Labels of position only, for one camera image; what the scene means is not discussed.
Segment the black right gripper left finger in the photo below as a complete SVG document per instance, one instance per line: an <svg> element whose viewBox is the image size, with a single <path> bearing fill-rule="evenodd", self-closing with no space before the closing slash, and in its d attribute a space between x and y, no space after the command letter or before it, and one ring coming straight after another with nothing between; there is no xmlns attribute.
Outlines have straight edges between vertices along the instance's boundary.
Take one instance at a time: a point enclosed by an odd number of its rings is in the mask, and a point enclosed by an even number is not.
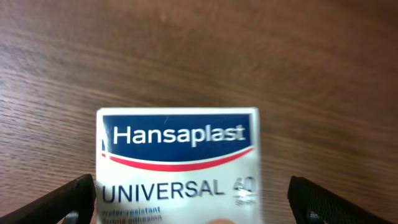
<svg viewBox="0 0 398 224"><path fill-rule="evenodd" d="M1 223L90 223L95 200L96 188L92 175L84 174L1 217Z"/></svg>

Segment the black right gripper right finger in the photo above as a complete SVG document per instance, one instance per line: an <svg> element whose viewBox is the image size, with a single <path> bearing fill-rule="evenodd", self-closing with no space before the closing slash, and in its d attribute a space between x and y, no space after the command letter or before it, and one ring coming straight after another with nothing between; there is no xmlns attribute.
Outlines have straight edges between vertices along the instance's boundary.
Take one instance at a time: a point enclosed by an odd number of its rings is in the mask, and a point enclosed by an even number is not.
<svg viewBox="0 0 398 224"><path fill-rule="evenodd" d="M287 198L297 224L391 224L304 177L290 178Z"/></svg>

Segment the white Hansaplast plaster box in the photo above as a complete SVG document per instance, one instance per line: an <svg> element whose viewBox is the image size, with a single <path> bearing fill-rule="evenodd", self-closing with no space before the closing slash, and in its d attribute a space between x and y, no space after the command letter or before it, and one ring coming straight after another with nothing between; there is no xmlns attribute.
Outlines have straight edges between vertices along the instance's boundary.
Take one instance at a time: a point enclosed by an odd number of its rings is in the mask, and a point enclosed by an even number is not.
<svg viewBox="0 0 398 224"><path fill-rule="evenodd" d="M262 223L257 108L102 108L98 223Z"/></svg>

